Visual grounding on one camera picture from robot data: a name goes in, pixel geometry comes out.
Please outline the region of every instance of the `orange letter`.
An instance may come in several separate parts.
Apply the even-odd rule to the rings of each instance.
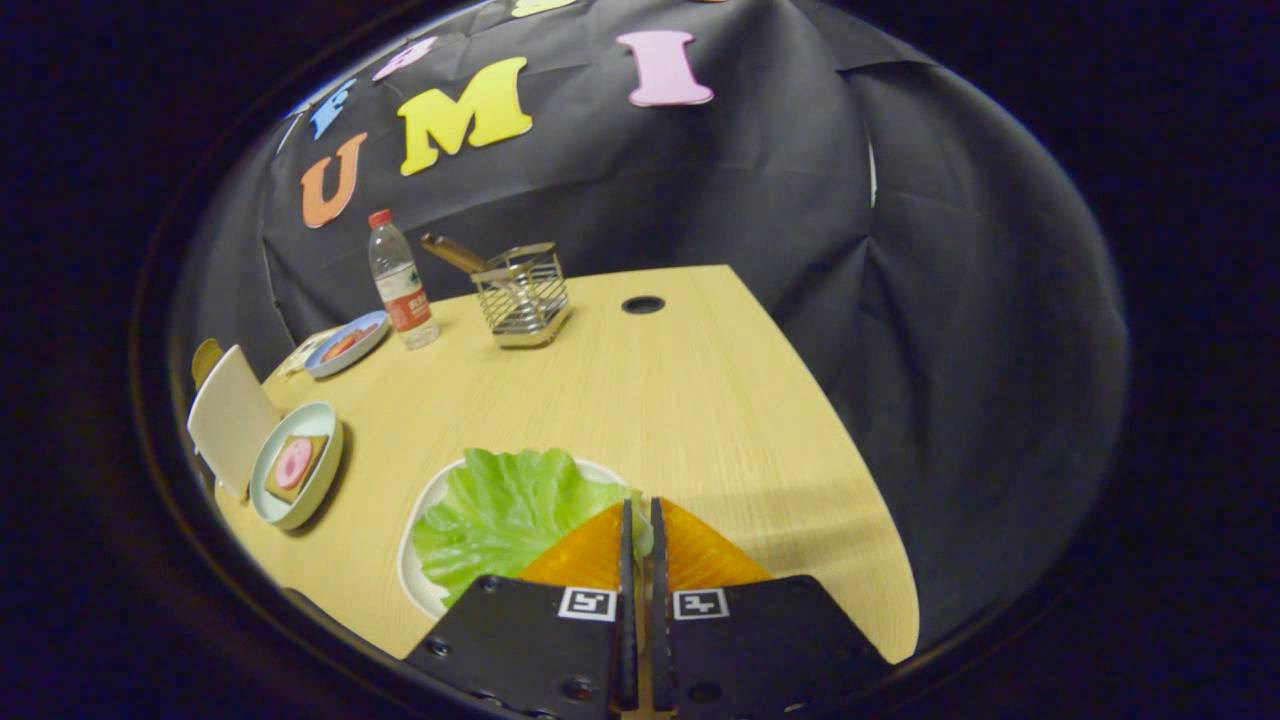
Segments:
[[[302,176],[302,222],[308,228],[319,228],[329,220],[337,218],[351,202],[351,193],[356,190],[356,160],[360,159],[360,143],[369,137],[362,132],[338,147],[338,192],[329,200],[324,199],[324,169],[329,167],[329,158],[311,165],[311,169]]]

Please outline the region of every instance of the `fake lettuce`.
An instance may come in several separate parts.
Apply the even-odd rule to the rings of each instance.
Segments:
[[[467,450],[444,500],[413,523],[422,574],[449,591],[451,607],[479,575],[516,577],[573,528],[631,498],[637,556],[653,547],[640,492],[588,480],[563,450],[518,455]]]

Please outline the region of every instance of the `letter m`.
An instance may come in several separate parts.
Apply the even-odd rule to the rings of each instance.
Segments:
[[[534,119],[521,113],[516,94],[516,73],[525,63],[525,58],[508,58],[488,65],[472,76],[457,102],[439,90],[428,90],[401,105],[397,113],[404,118],[401,174],[425,170],[439,159],[440,152],[431,147],[428,136],[434,137],[445,152],[456,155],[472,118],[475,129],[467,138],[472,147],[527,132]]]

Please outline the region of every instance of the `wire mesh basket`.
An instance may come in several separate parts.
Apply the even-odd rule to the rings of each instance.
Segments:
[[[550,343],[568,316],[568,290],[554,242],[512,247],[475,273],[480,309],[502,347]]]

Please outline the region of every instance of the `blue plate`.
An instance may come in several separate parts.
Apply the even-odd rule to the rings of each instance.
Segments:
[[[342,341],[342,338],[356,332],[357,329],[369,328],[372,325],[376,325],[374,332],[362,337],[360,342],[351,346],[346,352],[334,357],[333,360],[329,360],[328,363],[320,361],[320,359],[324,357],[324,354],[329,352],[329,348],[333,347],[334,345],[338,345]],[[356,318],[355,320],[347,323],[340,331],[329,336],[329,340],[321,342],[320,347],[312,350],[311,355],[307,356],[307,361],[303,364],[303,366],[307,369],[308,373],[311,373],[317,378],[324,378],[334,373],[340,373],[342,370],[346,370],[347,368],[353,365],[356,360],[360,360],[366,354],[369,354],[370,350],[378,347],[378,343],[381,342],[384,336],[387,336],[387,331],[390,329],[390,327],[392,323],[390,318],[387,315],[387,310],[374,310],[367,315]]]

